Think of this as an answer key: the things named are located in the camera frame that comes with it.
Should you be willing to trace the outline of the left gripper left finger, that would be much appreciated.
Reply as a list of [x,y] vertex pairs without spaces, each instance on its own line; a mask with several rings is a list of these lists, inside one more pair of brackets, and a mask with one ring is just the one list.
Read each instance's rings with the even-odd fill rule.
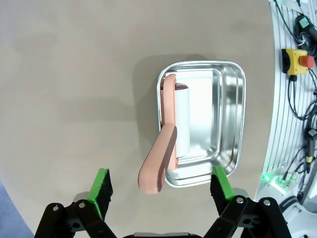
[[99,169],[87,198],[64,207],[60,203],[46,206],[36,238],[73,238],[85,231],[91,238],[114,238],[116,235],[105,223],[113,189],[109,169]]

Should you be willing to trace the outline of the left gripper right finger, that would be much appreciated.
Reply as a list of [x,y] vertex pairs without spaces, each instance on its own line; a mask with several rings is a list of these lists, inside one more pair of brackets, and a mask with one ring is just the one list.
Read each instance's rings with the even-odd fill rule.
[[236,195],[221,166],[214,166],[211,196],[219,217],[204,235],[206,238],[231,238],[242,228],[242,238],[288,238],[290,231],[278,203],[272,197],[258,202]]

